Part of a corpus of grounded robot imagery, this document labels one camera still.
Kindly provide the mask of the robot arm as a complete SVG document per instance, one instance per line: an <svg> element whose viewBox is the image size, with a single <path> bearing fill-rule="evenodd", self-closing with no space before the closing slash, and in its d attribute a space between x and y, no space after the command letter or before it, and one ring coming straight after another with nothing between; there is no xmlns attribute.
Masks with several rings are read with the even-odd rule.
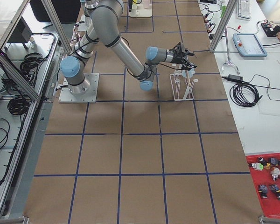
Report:
<svg viewBox="0 0 280 224"><path fill-rule="evenodd" d="M90 82L84 75L84 68L92 56L98 42L110 48L130 70L131 75L140 82L140 88L149 91L153 87L156 66L163 62L180 64L182 70L191 70L195 65L188 60L193 53L182 42L171 49L148 47L146 63L142 64L122 39L118 28L119 19L124 12L121 0L87 0L85 11L90 23L82 39L75 45L72 53L63 59L60 69L73 94L85 93Z"/></svg>
<svg viewBox="0 0 280 224"><path fill-rule="evenodd" d="M91 14L99 5L100 0L81 0L81 5L84 11L85 24L88 27L91 22Z"/></svg>

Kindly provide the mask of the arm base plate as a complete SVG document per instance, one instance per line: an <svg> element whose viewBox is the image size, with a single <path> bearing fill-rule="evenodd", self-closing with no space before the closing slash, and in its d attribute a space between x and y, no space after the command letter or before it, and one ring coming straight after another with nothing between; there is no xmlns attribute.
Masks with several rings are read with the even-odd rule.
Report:
<svg viewBox="0 0 280 224"><path fill-rule="evenodd" d="M84 14L81 15L80 21L77 22L77 24L78 24L77 31L85 32L89 26L88 18L86 18Z"/></svg>
<svg viewBox="0 0 280 224"><path fill-rule="evenodd" d="M60 103L95 103L98 92L99 73L84 73L84 82L73 86L64 79L63 87L59 95Z"/></svg>

